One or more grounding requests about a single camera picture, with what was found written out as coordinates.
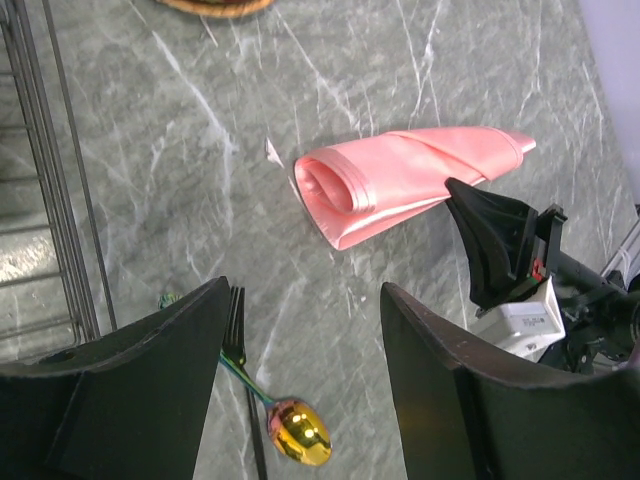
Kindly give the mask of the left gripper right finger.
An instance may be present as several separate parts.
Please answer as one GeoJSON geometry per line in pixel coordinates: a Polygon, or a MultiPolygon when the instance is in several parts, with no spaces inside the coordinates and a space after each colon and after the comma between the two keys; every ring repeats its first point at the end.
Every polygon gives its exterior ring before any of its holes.
{"type": "Polygon", "coordinates": [[[639,370],[584,376],[507,353],[398,285],[383,343],[411,479],[635,479],[639,370]]]}

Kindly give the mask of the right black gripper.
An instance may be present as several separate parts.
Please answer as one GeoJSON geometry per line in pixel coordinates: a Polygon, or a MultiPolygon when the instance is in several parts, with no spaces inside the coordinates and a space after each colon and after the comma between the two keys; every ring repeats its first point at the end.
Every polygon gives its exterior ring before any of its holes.
{"type": "Polygon", "coordinates": [[[450,177],[445,201],[461,235],[470,273],[470,300],[497,306],[527,282],[557,272],[564,210],[543,212],[450,177]]]}

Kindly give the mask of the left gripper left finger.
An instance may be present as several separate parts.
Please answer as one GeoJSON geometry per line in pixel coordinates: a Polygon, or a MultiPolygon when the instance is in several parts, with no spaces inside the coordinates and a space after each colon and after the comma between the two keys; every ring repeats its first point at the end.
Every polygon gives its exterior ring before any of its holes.
{"type": "Polygon", "coordinates": [[[226,328],[219,277],[105,337],[1,368],[5,479],[189,479],[226,328]]]}

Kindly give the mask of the black utensil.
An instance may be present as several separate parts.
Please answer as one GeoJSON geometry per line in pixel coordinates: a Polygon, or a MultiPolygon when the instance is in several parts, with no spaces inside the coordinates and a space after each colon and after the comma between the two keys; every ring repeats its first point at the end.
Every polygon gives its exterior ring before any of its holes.
{"type": "MultiPolygon", "coordinates": [[[[226,332],[222,342],[222,350],[234,361],[240,370],[245,373],[246,349],[245,349],[245,291],[244,287],[232,286],[230,290],[229,316],[227,320],[226,332]]],[[[256,460],[258,478],[268,479],[267,463],[262,442],[261,426],[256,399],[252,391],[245,388],[246,399],[249,411],[249,422],[251,427],[251,440],[256,460]]]]}

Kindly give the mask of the pink satin napkin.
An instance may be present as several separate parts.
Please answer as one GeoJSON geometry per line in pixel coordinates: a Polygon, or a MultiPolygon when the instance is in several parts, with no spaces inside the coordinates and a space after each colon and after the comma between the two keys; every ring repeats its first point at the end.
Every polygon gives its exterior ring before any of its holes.
{"type": "Polygon", "coordinates": [[[315,149],[294,174],[312,220],[342,251],[446,200],[448,178],[494,180],[535,146],[528,135],[487,126],[390,131],[315,149]]]}

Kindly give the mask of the iridescent metal spoon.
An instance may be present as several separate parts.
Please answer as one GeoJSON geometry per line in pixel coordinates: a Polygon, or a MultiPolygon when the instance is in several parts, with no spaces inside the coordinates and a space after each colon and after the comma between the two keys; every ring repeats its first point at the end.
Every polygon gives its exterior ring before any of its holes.
{"type": "Polygon", "coordinates": [[[266,411],[266,430],[285,456],[305,465],[321,466],[332,453],[329,431],[315,410],[296,397],[274,399],[264,392],[221,349],[220,362],[248,387],[266,411]]]}

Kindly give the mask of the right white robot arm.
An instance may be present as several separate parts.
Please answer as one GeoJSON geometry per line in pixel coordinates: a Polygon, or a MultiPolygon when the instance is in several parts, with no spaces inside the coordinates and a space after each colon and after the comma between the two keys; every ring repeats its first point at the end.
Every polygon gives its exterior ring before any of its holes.
{"type": "Polygon", "coordinates": [[[563,209],[540,212],[458,179],[446,205],[468,259],[470,331],[521,358],[591,374],[594,360],[630,360],[639,344],[639,281],[599,274],[561,249],[563,209]]]}

